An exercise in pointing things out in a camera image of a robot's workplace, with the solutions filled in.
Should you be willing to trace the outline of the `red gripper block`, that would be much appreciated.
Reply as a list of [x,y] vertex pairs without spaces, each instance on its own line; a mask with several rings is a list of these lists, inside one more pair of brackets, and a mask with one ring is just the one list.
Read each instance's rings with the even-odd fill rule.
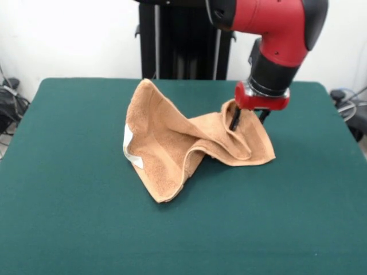
[[235,87],[236,108],[229,129],[235,131],[240,120],[241,109],[262,110],[259,120],[263,124],[271,111],[285,109],[290,101],[290,90],[286,89],[280,97],[266,96],[255,90],[247,81],[239,81]]

